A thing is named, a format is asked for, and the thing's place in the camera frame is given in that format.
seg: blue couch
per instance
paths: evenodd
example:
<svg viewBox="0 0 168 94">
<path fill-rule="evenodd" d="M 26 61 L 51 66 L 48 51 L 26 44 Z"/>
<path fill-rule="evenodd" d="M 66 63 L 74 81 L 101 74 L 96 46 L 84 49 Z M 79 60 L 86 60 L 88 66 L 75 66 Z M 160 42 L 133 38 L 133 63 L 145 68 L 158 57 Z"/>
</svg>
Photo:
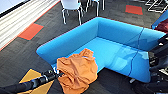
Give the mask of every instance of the blue couch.
<svg viewBox="0 0 168 94">
<path fill-rule="evenodd" d="M 96 17 L 43 44 L 37 54 L 52 67 L 56 60 L 88 48 L 94 52 L 98 71 L 104 67 L 142 82 L 150 81 L 148 51 L 165 33 Z"/>
</svg>

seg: red floor stripe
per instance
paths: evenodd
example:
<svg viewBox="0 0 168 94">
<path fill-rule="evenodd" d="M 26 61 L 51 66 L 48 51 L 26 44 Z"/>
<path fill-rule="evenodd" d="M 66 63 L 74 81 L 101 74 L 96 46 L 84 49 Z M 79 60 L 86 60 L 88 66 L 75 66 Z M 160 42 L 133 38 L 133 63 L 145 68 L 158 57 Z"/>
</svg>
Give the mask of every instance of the red floor stripe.
<svg viewBox="0 0 168 94">
<path fill-rule="evenodd" d="M 21 33 L 18 37 L 31 40 L 41 29 L 43 26 L 38 24 L 31 24 L 23 33 Z"/>
<path fill-rule="evenodd" d="M 132 13 L 132 14 L 143 15 L 142 7 L 137 7 L 137 6 L 132 6 L 132 5 L 126 5 L 125 12 Z"/>
</svg>

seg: sofa backrest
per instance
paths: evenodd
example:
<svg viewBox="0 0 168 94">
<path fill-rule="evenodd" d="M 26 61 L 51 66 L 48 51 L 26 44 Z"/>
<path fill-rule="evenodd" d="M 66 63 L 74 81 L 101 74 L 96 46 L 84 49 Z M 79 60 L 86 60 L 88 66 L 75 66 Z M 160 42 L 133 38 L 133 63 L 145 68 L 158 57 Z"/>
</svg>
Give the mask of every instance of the sofa backrest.
<svg viewBox="0 0 168 94">
<path fill-rule="evenodd" d="M 97 19 L 99 19 L 98 37 L 144 51 L 155 47 L 158 44 L 157 40 L 165 35 L 163 32 L 119 21 L 101 17 Z"/>
<path fill-rule="evenodd" d="M 98 37 L 138 48 L 138 38 L 143 27 L 114 21 L 105 18 L 99 18 Z"/>
<path fill-rule="evenodd" d="M 144 28 L 139 38 L 139 48 L 144 51 L 150 51 L 158 46 L 158 40 L 166 33 Z"/>
<path fill-rule="evenodd" d="M 83 46 L 97 36 L 97 20 L 86 22 L 40 46 L 36 53 L 49 64 L 56 63 L 60 57 L 66 57 L 79 47 Z"/>
</svg>

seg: orange fabric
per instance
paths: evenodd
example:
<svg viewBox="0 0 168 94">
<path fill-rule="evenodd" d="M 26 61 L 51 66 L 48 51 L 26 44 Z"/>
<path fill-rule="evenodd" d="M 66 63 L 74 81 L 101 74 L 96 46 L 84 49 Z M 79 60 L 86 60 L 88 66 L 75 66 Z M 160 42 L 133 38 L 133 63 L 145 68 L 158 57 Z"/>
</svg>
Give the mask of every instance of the orange fabric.
<svg viewBox="0 0 168 94">
<path fill-rule="evenodd" d="M 97 65 L 93 52 L 84 49 L 79 54 L 57 59 L 57 70 L 64 74 L 58 80 L 65 94 L 80 94 L 97 79 Z"/>
</svg>

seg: gray floor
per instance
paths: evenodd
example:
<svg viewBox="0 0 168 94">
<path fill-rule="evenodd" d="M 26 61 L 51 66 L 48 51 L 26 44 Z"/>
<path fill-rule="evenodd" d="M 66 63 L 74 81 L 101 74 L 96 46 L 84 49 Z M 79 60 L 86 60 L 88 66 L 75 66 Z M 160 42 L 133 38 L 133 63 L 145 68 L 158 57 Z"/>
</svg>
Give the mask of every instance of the gray floor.
<svg viewBox="0 0 168 94">
<path fill-rule="evenodd" d="M 86 0 L 82 0 L 82 5 L 85 9 Z M 142 7 L 143 15 L 126 13 L 126 5 Z M 148 12 L 147 8 L 148 6 L 145 6 L 144 3 L 129 0 L 105 0 L 104 11 L 102 10 L 102 2 L 100 2 L 99 16 L 150 28 L 161 14 Z M 62 6 L 59 2 L 35 22 L 44 28 L 32 40 L 17 37 L 0 51 L 0 87 L 18 83 L 29 69 L 38 72 L 51 69 L 51 66 L 36 54 L 36 49 L 43 43 L 79 25 L 77 11 L 69 11 L 70 16 L 66 16 L 67 24 L 64 25 L 61 10 Z M 95 16 L 96 3 L 94 7 L 89 7 L 88 12 L 84 14 L 82 23 Z M 103 69 L 98 73 L 98 79 L 90 85 L 84 94 L 135 94 L 131 90 L 129 79 L 111 70 Z M 62 93 L 58 80 L 55 80 L 48 94 Z"/>
</svg>

